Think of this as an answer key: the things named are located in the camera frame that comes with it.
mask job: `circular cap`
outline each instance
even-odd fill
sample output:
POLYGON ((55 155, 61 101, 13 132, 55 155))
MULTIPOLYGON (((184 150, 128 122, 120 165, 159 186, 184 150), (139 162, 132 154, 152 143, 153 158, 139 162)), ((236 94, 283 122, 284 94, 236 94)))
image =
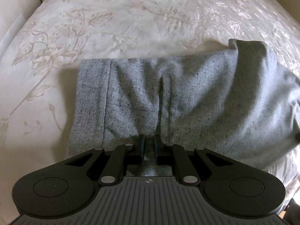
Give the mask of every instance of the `circular cap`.
POLYGON ((34 192, 42 197, 56 197, 67 191, 69 184, 62 178, 44 178, 33 186, 34 192))
POLYGON ((195 176, 185 176, 183 181, 189 184, 196 183, 198 179, 195 176))
POLYGON ((255 197, 264 192, 265 186, 255 178, 241 177, 231 181, 230 189, 240 196, 255 197))
POLYGON ((104 177, 101 178, 101 182, 105 183, 105 184, 113 183, 115 180, 116 179, 113 176, 104 176, 104 177))

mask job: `bed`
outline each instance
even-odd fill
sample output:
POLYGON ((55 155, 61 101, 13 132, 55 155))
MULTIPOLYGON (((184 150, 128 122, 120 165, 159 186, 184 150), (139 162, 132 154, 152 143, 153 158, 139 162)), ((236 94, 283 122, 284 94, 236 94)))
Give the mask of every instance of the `bed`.
MULTIPOLYGON (((0 60, 0 224, 23 175, 64 158, 79 63, 214 52, 260 40, 300 74, 300 25, 275 0, 45 0, 0 60)), ((266 171, 300 188, 300 147, 266 171)))

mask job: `silver screw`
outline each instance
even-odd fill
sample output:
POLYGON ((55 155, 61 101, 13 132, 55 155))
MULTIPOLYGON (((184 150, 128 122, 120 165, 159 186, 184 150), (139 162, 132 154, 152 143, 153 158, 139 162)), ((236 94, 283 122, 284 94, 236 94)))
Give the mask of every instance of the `silver screw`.
POLYGON ((195 176, 185 176, 183 181, 189 184, 196 183, 198 179, 195 176))
POLYGON ((116 179, 113 176, 104 176, 104 177, 101 178, 101 182, 105 183, 105 184, 113 183, 115 180, 116 179))

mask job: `gray garment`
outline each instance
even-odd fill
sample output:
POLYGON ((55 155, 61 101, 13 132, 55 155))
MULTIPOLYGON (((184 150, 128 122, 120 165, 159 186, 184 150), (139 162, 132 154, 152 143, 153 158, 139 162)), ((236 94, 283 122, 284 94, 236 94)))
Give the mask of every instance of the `gray garment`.
POLYGON ((298 144, 299 99, 299 78, 258 41, 230 39, 205 55, 84 60, 65 157, 160 133, 264 170, 298 144))

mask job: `floral pattern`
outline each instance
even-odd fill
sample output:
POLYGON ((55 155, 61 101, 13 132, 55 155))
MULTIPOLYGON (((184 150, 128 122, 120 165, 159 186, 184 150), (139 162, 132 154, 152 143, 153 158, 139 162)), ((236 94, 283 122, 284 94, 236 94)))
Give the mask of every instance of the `floral pattern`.
POLYGON ((230 38, 265 41, 299 75, 300 26, 275 0, 44 0, 0 61, 1 151, 65 145, 83 59, 186 55, 230 38))

